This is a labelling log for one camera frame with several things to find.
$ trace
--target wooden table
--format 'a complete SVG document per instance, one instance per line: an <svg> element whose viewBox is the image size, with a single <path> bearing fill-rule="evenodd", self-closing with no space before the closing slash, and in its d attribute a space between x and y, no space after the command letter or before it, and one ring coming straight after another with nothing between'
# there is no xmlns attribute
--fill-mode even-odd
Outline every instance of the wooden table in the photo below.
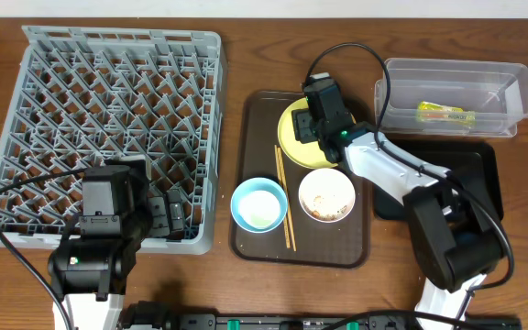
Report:
<svg viewBox="0 0 528 330"><path fill-rule="evenodd" d="M383 58L519 62L528 66L528 20L239 20L239 19L0 19L0 131L28 45L22 25L198 29L218 32L229 60L227 109L221 139L214 246L203 256L138 255L126 304L170 303L220 313L353 314L373 308L412 309L424 277L406 224L374 220L368 262L356 270L246 262L229 249L229 199L237 178L239 123L246 99L259 90L298 91L310 61L338 42L363 41ZM344 50L324 60L346 94L371 103L380 66L368 54ZM496 149L503 224L517 261L502 288L483 291L473 314L518 314L528 329L528 120L514 138L490 139ZM46 272L49 251L24 250ZM505 263L490 276L497 279ZM0 248L0 329L51 329L49 296Z"/></svg>

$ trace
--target white plastic part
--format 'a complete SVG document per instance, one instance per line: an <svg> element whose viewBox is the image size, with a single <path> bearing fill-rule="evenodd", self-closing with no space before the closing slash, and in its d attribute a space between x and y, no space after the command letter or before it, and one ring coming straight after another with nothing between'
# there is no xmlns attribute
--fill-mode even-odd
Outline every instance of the white plastic part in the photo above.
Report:
<svg viewBox="0 0 528 330"><path fill-rule="evenodd" d="M379 140L386 141L384 147L399 157L423 166L426 170L435 172L442 177L449 169L424 162L403 149L392 144L384 134L379 133ZM377 148L374 133L367 133L352 141L346 147L346 161L354 174L366 178L378 185L387 194L402 204L402 197L416 187L428 187L437 182L436 179L419 174L416 170L401 164Z"/></svg>
<svg viewBox="0 0 528 330"><path fill-rule="evenodd" d="M98 302L94 293L67 294L62 305L69 314L74 329L115 330L119 314L124 308L124 295L109 294L107 301ZM54 329L65 330L61 311L54 303L52 312Z"/></svg>
<svg viewBox="0 0 528 330"><path fill-rule="evenodd" d="M466 299L467 290L473 286L480 285L484 279L486 279L486 275L479 274L478 276L465 281L464 284L462 284L462 287L453 293L437 288L429 279L426 279L423 288L423 296L421 296L421 300L417 303L414 310L417 312L457 318L457 315L462 308L462 303L464 302L464 299ZM462 313L460 320L464 319L466 319L466 316ZM450 324L420 318L417 320L421 324L423 330L451 330L453 328Z"/></svg>

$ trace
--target chopsticks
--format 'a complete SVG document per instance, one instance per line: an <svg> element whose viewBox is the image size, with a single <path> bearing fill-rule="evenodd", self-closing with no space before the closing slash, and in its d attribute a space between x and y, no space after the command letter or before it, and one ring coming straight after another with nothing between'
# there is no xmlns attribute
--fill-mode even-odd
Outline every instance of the chopsticks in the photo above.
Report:
<svg viewBox="0 0 528 330"><path fill-rule="evenodd" d="M286 216L284 217L284 238L286 240L286 248L291 248L291 242L289 237L292 240L292 250L297 251L297 245L294 241L294 230L292 228L292 214L291 214L291 202L289 199L289 190L286 183L286 174L284 173L284 162L282 160L282 149L279 146L274 145L274 156L276 158L276 173L279 177L279 184L284 193L286 194L288 210Z"/></svg>

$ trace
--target bowl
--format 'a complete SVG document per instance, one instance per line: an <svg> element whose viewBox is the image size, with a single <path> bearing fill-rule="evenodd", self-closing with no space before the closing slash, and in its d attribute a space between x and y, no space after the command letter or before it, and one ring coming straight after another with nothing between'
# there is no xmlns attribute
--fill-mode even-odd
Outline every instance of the bowl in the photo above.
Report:
<svg viewBox="0 0 528 330"><path fill-rule="evenodd" d="M302 209L322 223L342 220L352 211L355 201L352 181L339 170L314 170L302 179L299 186Z"/></svg>
<svg viewBox="0 0 528 330"><path fill-rule="evenodd" d="M266 178L243 181L231 196L231 215L236 224L250 233L267 233L282 223L289 207L286 193L278 183Z"/></svg>

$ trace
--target cable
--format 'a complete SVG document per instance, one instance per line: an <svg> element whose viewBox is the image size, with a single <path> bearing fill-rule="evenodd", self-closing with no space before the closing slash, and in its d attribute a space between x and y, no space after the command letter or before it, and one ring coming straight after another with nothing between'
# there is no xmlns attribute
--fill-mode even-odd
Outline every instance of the cable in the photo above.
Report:
<svg viewBox="0 0 528 330"><path fill-rule="evenodd" d="M377 310L364 313L357 313L355 315L349 316L341 321L335 322L329 326L323 328L323 330L336 330L337 328L347 325L351 322L356 322L359 319L370 318L373 316L396 316L396 317L406 317L406 318L421 318L425 320L431 320L436 322L445 323L448 325L453 325L461 328L462 330L489 330L486 327L470 324L464 321L459 321L454 318L444 317L441 315L416 312L416 311L404 311L404 310Z"/></svg>
<svg viewBox="0 0 528 330"><path fill-rule="evenodd" d="M34 183L34 182L42 182L42 181L45 181L45 180L55 179L55 178L59 178L59 177L62 177L62 176L67 176L67 175L78 174L78 173L82 173L84 171L85 171L85 169L69 170L69 171L65 171L65 172L62 172L62 173L41 175L41 176L34 177L34 178L31 178L31 179L28 179L28 180L18 181L16 183L12 183L10 185L7 185L6 187L1 188L0 189L0 194L6 193L6 192L8 192L8 191L10 191L12 189L19 188L19 187L21 187L23 185L26 185L26 184L30 184L30 183ZM0 228L0 240L4 244L4 246L9 250L9 252L11 252L11 254L14 257L16 257L16 259L19 260L19 262L22 265L24 265L24 267L26 267L27 270L32 275L34 275L34 277L36 278L36 280L38 280L38 282L40 284L42 284L42 286L44 287L46 292L52 298L52 301L54 301L54 303L58 307L58 309L60 311L60 314L62 315L62 320L64 321L64 325L66 326L67 330L72 330L71 318L69 317L68 313L64 309L64 306L62 306L62 302L59 300L59 298L56 296L56 294L54 294L54 291L52 290L50 285L46 282L46 279L44 279L42 274L40 274L34 268L34 266L32 266L32 264L29 263L29 261L11 244L11 242L4 235L3 231L1 230L1 228Z"/></svg>
<svg viewBox="0 0 528 330"><path fill-rule="evenodd" d="M425 174L425 175L427 175L427 176L429 176L431 178L434 178L434 179L438 180L439 182L441 182L442 184L446 185L448 188L453 189L454 191L456 191L457 195L459 197L463 198L464 200L468 201L473 206L477 207L485 215L487 222L489 223L489 225L492 227L492 229L496 233L496 236L497 236L498 240L500 241L500 244L502 245L503 252L504 252L504 254L506 255L506 257L507 257L507 259L509 261L507 272L504 275L504 277L502 279L500 279L500 280L497 280L497 281L489 283L489 284L480 284L478 286L474 286L474 287L470 288L468 290L468 296L470 295L470 293L473 293L476 290L484 290L484 289L495 288L495 287L501 286L502 284L506 283L512 277L512 274L514 273L514 256L512 254L511 243L509 242L509 239L507 238L507 235L504 232L504 229L491 216L491 212L489 210L487 210L487 208L484 206L484 204L482 204L482 202L479 201L478 198L476 198L476 196L474 196L471 192L468 192L468 191L464 190L462 187L460 187L459 185L457 185L454 182L450 181L449 179L444 178L442 176L439 176L436 173L433 173L433 172L431 172L429 170L426 170L423 166L419 166L419 165L413 164L410 161L408 161L406 159L403 159L403 158L399 157L398 155L394 154L392 151L388 150L386 148L386 146L384 146L384 143L386 141L383 141L383 140L381 141L380 140L380 138L379 138L380 127L382 125L382 120L384 119L384 115L386 114L386 109L387 109L387 107L389 105L389 101L391 99L391 76L389 75L389 71L388 71L388 69L386 67L386 63L384 62L384 60L382 60L380 55L378 55L378 53L376 51L374 51L374 49L370 48L367 45L364 45L364 44L361 44L361 43L356 43L356 42L345 42L345 43L341 43L341 44L335 45L335 46L325 50L324 52L322 52L313 61L313 63L309 67L309 71L307 72L307 77L304 80L305 83L308 81L309 77L313 73L313 69L314 69L315 65L317 64L317 62L319 62L325 55L327 55L331 51L337 50L337 49L340 49L340 48L343 48L343 47L357 47L357 48L362 48L363 50L368 51L370 54L372 54L376 58L376 60L378 60L380 66L382 67L382 70L384 71L384 79L386 81L386 96L385 96L385 99L384 99L384 104L382 105L382 109L380 110L380 115L379 115L377 123L376 123L376 131L374 132L374 140L376 141L377 146L379 146L379 148L382 149L387 155L389 155L393 159L397 160L398 162L410 167L411 169L413 169L415 171L418 171L419 174Z"/></svg>

